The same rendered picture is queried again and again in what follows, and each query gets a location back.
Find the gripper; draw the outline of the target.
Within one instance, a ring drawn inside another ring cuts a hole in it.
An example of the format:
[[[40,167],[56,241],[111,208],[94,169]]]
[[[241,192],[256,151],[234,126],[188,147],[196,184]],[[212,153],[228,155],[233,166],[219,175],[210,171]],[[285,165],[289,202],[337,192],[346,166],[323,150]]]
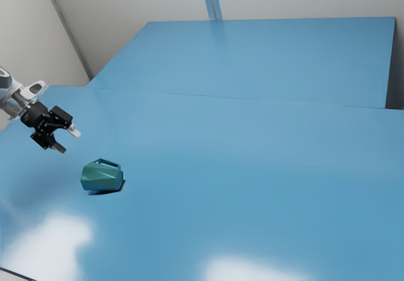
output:
[[[54,106],[48,111],[47,107],[39,101],[27,105],[21,113],[20,120],[28,128],[34,128],[30,137],[44,150],[50,148],[61,154],[66,152],[66,149],[54,137],[57,129],[66,130],[75,138],[81,136],[73,123],[72,115],[58,106]]]

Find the teal faceted mug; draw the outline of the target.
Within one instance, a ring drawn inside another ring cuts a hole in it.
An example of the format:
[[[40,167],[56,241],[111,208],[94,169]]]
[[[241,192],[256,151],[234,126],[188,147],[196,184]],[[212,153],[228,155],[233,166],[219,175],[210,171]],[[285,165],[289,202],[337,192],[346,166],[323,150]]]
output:
[[[123,182],[121,166],[102,158],[86,164],[80,179],[86,191],[118,191]]]

